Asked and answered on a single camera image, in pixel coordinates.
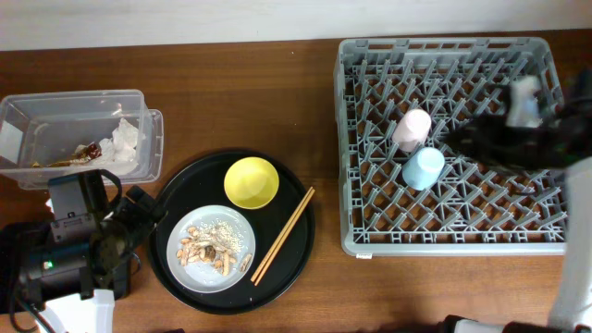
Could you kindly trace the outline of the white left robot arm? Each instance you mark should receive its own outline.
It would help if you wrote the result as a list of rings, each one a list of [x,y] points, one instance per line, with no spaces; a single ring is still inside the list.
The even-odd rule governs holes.
[[[52,218],[17,237],[9,306],[45,332],[108,332],[117,298],[128,292],[130,261],[165,217],[138,186],[50,190]]]

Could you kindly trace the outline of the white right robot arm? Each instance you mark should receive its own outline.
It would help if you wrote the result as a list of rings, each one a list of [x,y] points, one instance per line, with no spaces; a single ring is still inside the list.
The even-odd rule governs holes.
[[[543,169],[565,175],[568,226],[559,294],[545,326],[510,322],[503,332],[588,332],[591,329],[591,70],[575,78],[559,110],[537,105],[539,81],[503,86],[502,116],[472,117],[444,137],[455,152],[513,174]]]

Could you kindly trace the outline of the gold snack wrapper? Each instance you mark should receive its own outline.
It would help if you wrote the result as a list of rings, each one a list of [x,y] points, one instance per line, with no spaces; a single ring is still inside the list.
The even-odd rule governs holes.
[[[51,163],[49,165],[41,165],[38,162],[34,162],[31,166],[33,168],[42,168],[42,167],[70,167],[72,165],[84,165],[96,159],[102,155],[102,149],[99,145],[95,142],[92,142],[88,145],[79,145],[75,152],[66,160],[57,161]]]

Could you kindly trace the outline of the pink cup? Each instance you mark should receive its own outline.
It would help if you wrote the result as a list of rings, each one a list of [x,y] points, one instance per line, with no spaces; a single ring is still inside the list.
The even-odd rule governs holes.
[[[410,153],[426,141],[431,128],[431,117],[423,109],[409,110],[396,126],[392,140],[400,150]]]

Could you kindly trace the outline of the white tissue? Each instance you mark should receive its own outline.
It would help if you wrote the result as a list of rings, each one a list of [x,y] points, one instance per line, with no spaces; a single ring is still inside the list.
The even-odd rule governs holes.
[[[139,130],[125,118],[119,120],[111,138],[99,141],[101,154],[90,161],[91,165],[102,166],[112,163],[130,162],[135,158]]]

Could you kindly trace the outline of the blue cup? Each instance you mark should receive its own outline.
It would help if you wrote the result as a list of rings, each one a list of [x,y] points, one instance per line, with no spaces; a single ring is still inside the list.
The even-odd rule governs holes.
[[[441,151],[424,147],[403,166],[402,178],[409,187],[426,190],[437,182],[444,165],[445,157]]]

